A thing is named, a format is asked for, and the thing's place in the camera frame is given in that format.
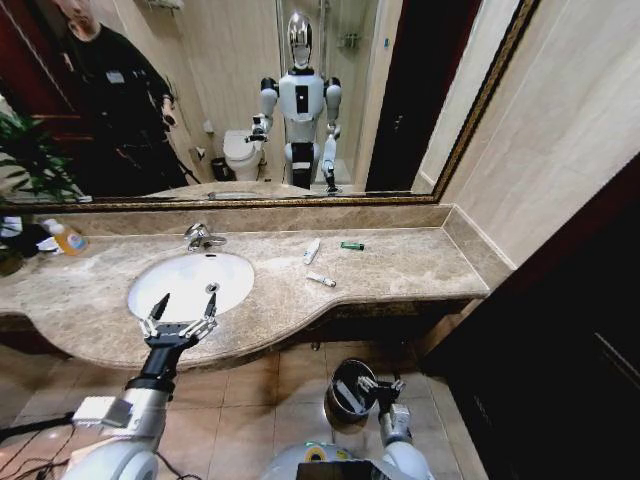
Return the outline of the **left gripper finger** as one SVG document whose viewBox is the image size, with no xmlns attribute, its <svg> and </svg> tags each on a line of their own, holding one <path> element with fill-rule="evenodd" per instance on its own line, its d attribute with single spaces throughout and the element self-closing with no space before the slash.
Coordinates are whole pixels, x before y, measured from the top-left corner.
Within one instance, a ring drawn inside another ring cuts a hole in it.
<svg viewBox="0 0 640 480">
<path fill-rule="evenodd" d="M 139 326 L 144 338 L 157 338 L 159 336 L 158 324 L 164 314 L 169 299 L 170 294 L 165 294 L 157 303 L 154 304 L 150 313 L 146 317 L 139 319 Z"/>
<path fill-rule="evenodd" d="M 199 320 L 196 320 L 189 324 L 184 329 L 184 337 L 186 339 L 196 338 L 202 340 L 217 326 L 216 321 L 217 312 L 217 293 L 213 292 L 206 304 L 204 313 Z"/>
</svg>

